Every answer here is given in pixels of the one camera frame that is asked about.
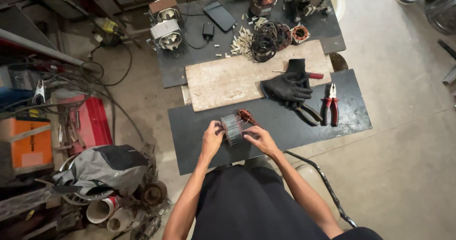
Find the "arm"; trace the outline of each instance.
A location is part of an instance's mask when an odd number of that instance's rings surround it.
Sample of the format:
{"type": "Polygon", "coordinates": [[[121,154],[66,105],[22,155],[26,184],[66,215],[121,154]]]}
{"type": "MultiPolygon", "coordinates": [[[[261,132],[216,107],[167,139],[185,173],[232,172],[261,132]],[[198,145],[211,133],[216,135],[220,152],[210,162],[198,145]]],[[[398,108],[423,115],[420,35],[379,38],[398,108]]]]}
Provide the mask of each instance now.
{"type": "Polygon", "coordinates": [[[253,126],[244,132],[247,133],[244,135],[246,140],[258,147],[265,155],[271,157],[277,164],[295,201],[306,210],[323,232],[331,239],[342,234],[343,231],[326,202],[287,161],[272,140],[269,132],[258,126],[253,126]]]}
{"type": "Polygon", "coordinates": [[[225,132],[221,123],[211,121],[202,138],[202,149],[197,166],[174,205],[162,239],[183,240],[187,238],[197,211],[204,176],[209,163],[220,148],[223,135],[225,135],[225,132]]]}

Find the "smartphone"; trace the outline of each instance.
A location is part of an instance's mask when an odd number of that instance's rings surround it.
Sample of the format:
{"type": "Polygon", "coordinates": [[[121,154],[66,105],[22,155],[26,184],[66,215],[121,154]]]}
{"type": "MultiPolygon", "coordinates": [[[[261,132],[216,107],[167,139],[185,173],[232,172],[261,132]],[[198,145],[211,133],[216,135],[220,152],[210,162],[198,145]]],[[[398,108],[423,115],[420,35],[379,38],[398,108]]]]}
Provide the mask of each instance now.
{"type": "Polygon", "coordinates": [[[224,32],[236,23],[236,19],[217,0],[211,0],[203,10],[224,32]]]}

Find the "red-handled pliers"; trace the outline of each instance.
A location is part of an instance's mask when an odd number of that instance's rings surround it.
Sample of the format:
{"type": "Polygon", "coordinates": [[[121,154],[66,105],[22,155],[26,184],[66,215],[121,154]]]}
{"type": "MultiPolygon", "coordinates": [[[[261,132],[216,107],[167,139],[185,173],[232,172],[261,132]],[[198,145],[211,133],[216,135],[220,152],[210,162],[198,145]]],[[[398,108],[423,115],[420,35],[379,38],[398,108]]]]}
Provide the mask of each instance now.
{"type": "Polygon", "coordinates": [[[337,103],[339,99],[336,97],[336,85],[328,84],[322,105],[322,126],[328,125],[328,110],[331,110],[331,126],[337,127],[339,125],[339,106],[337,103]]]}

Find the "person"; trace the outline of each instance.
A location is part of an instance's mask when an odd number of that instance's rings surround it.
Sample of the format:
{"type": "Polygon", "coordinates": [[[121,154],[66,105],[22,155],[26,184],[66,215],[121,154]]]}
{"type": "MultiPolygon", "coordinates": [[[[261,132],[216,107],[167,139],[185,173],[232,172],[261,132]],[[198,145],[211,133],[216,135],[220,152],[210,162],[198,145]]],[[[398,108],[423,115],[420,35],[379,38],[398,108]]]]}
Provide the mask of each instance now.
{"type": "Polygon", "coordinates": [[[344,232],[325,201],[287,161],[266,130],[253,126],[244,133],[245,140],[277,164],[294,199],[265,159],[255,157],[244,165],[221,166],[206,174],[225,134],[220,122],[211,121],[196,168],[170,214],[162,239],[186,239],[195,217],[192,239],[196,240],[382,239],[363,227],[344,232]]]}

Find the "gray bag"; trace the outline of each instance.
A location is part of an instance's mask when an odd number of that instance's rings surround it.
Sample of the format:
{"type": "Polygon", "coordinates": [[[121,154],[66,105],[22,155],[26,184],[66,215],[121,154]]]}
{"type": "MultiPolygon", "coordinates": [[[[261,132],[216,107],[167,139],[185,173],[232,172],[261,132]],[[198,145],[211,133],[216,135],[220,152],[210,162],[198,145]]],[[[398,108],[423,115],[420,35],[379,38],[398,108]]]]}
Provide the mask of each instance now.
{"type": "Polygon", "coordinates": [[[130,145],[100,145],[84,150],[70,170],[53,177],[61,193],[94,195],[108,190],[133,194],[141,184],[148,160],[130,145]]]}

